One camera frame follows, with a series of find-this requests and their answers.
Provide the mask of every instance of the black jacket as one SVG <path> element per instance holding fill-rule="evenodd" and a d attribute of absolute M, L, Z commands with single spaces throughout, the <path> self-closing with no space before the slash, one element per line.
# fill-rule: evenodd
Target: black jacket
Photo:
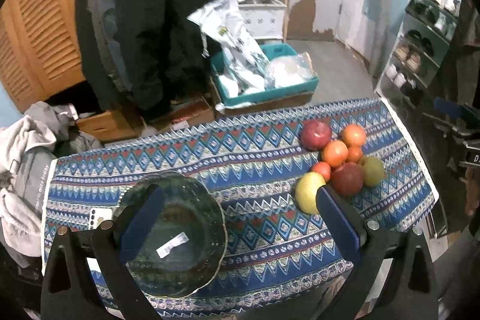
<path fill-rule="evenodd" d="M 75 24 L 83 75 L 92 87 L 100 108 L 113 109 L 118 106 L 121 96 L 102 65 L 88 0 L 75 0 Z"/>
<path fill-rule="evenodd" d="M 200 30 L 186 17 L 209 1 L 116 0 L 115 38 L 139 108 L 150 109 L 184 88 L 204 84 L 208 60 L 202 57 Z"/>

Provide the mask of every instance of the white plastic bag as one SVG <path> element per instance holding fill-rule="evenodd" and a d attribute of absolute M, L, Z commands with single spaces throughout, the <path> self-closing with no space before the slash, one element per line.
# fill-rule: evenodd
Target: white plastic bag
<path fill-rule="evenodd" d="M 301 84 L 315 77 L 307 52 L 274 58 L 267 66 L 266 88 L 282 88 Z"/>
<path fill-rule="evenodd" d="M 241 82 L 242 90 L 249 87 L 265 90 L 263 77 L 268 58 L 248 33 L 238 8 L 237 0 L 214 0 L 190 14 L 188 20 L 220 43 L 226 59 L 225 66 Z"/>

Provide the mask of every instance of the blue patterned tablecloth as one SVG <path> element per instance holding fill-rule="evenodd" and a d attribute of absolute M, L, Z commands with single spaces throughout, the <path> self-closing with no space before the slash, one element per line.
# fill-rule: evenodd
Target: blue patterned tablecloth
<path fill-rule="evenodd" d="M 363 152 L 385 163 L 386 179 L 352 199 L 361 216 L 405 230 L 438 199 L 410 135 L 386 102 L 346 100 L 230 117 L 133 143 L 60 158 L 52 164 L 44 205 L 44 264 L 56 230 L 88 227 L 92 207 L 115 209 L 142 176 L 175 169 L 202 181 L 221 204 L 228 247 L 217 277 L 183 299 L 147 295 L 161 316 L 209 315 L 273 303 L 319 286 L 351 267 L 321 216 L 299 211 L 296 180 L 318 153 L 298 141 L 302 122 L 321 118 L 336 138 L 347 124 L 367 131 Z M 115 308 L 99 272 L 92 275 Z"/>

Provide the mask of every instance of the teal plastic bin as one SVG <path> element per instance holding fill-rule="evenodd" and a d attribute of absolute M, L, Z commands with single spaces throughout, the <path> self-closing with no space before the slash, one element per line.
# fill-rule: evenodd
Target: teal plastic bin
<path fill-rule="evenodd" d="M 283 43 L 260 45 L 260 48 L 262 49 L 263 53 L 265 53 L 265 56 L 267 56 L 268 60 L 273 60 L 279 56 L 298 55 L 298 53 L 295 52 L 290 45 Z M 315 76 L 313 79 L 295 86 L 273 88 L 267 91 L 256 92 L 255 94 L 242 94 L 235 98 L 227 98 L 225 89 L 218 79 L 218 75 L 223 74 L 223 70 L 225 68 L 224 58 L 223 52 L 219 52 L 214 55 L 211 59 L 211 67 L 218 93 L 220 94 L 220 98 L 225 106 L 235 106 L 244 102 L 259 103 L 267 100 L 284 98 L 303 92 L 314 92 L 318 85 L 318 77 Z"/>

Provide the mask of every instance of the green apple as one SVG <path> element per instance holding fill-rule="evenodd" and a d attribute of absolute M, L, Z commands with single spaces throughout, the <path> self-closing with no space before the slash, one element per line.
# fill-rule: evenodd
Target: green apple
<path fill-rule="evenodd" d="M 325 180 L 318 172 L 307 172 L 300 178 L 295 187 L 295 199 L 301 211 L 318 214 L 317 190 L 323 185 L 325 185 Z"/>
<path fill-rule="evenodd" d="M 364 156 L 358 164 L 364 173 L 363 182 L 367 186 L 377 186 L 385 178 L 383 162 L 374 156 Z"/>

